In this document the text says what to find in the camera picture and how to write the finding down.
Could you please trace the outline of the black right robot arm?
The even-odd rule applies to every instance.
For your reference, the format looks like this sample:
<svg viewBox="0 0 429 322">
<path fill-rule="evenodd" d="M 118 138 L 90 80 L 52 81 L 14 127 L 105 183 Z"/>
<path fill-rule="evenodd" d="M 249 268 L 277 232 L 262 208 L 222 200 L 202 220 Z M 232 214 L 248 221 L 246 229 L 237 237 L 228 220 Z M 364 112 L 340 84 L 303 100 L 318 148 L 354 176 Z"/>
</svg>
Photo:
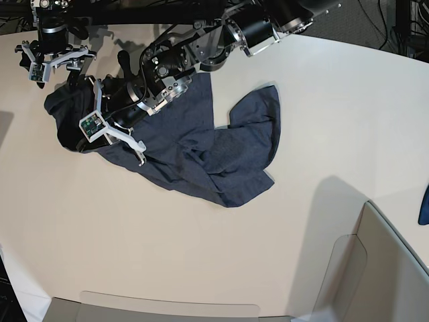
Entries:
<svg viewBox="0 0 429 322">
<path fill-rule="evenodd" d="M 53 70 L 65 66 L 68 83 L 76 82 L 88 59 L 97 53 L 88 46 L 76 47 L 69 43 L 69 35 L 79 40 L 88 38 L 88 30 L 81 19 L 70 15 L 72 1 L 31 1 L 33 24 L 37 28 L 37 40 L 23 41 L 15 47 L 21 54 L 19 65 L 28 72 L 28 79 L 40 89 L 49 82 Z"/>
</svg>

